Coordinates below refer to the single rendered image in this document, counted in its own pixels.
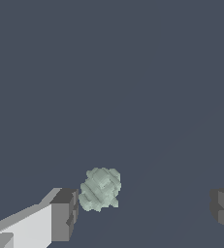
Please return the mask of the pale green blocky object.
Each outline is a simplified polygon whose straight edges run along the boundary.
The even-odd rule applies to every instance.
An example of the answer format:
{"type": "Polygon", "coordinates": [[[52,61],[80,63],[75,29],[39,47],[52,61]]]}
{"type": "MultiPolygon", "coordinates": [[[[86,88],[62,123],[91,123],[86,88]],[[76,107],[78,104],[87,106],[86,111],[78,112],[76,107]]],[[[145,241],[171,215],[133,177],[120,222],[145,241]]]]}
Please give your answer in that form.
{"type": "Polygon", "coordinates": [[[80,185],[80,205],[85,211],[100,212],[105,207],[118,207],[117,196],[121,190],[120,173],[116,169],[94,168],[86,172],[80,185]]]}

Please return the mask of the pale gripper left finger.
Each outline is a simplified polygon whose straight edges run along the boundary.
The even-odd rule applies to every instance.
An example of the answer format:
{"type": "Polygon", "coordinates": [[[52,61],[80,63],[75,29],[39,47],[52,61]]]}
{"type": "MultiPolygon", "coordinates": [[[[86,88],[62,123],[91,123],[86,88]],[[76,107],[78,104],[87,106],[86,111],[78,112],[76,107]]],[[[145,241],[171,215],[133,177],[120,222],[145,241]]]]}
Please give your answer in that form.
{"type": "Polygon", "coordinates": [[[38,204],[0,221],[0,248],[48,248],[69,241],[79,215],[79,190],[53,188],[38,204]]]}

